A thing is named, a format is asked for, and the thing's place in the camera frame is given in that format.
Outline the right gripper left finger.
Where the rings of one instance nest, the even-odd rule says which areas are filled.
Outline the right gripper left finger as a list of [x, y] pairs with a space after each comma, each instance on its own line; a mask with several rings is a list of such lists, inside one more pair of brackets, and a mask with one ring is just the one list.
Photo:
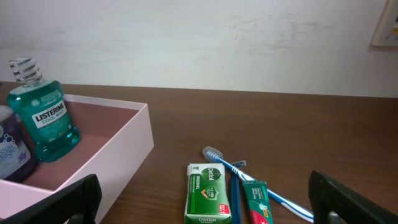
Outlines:
[[1, 224], [95, 224], [101, 199], [98, 177], [90, 174], [2, 220]]

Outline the teal mouthwash bottle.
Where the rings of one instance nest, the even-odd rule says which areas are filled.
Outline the teal mouthwash bottle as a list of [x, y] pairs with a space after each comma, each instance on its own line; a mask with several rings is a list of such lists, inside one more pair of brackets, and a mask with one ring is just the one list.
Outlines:
[[60, 82], [44, 79], [32, 57], [10, 60], [9, 66], [21, 85], [9, 92], [7, 103], [28, 130], [36, 157], [42, 162], [60, 159], [80, 142]]

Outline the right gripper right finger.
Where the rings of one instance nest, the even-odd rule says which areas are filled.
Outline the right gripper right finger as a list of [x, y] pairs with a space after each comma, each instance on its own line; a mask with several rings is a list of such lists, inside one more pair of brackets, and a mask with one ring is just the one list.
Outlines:
[[308, 197], [314, 223], [395, 224], [397, 215], [322, 172], [312, 171]]

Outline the clear hand soap pump bottle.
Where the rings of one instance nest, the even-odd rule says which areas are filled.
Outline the clear hand soap pump bottle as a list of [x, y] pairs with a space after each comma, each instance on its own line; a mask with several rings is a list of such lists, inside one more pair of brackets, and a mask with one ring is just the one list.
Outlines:
[[17, 116], [10, 107], [1, 105], [1, 180], [23, 182], [37, 164]]

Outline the red green toothpaste tube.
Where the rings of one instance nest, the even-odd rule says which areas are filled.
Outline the red green toothpaste tube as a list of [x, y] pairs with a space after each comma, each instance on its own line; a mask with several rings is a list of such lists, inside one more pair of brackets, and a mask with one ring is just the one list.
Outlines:
[[252, 224], [273, 224], [271, 205], [267, 194], [267, 182], [243, 181]]

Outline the green soap box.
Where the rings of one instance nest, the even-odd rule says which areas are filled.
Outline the green soap box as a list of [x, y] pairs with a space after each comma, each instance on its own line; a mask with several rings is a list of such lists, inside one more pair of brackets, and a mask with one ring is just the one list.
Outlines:
[[231, 218], [224, 165], [189, 164], [185, 224], [230, 224]]

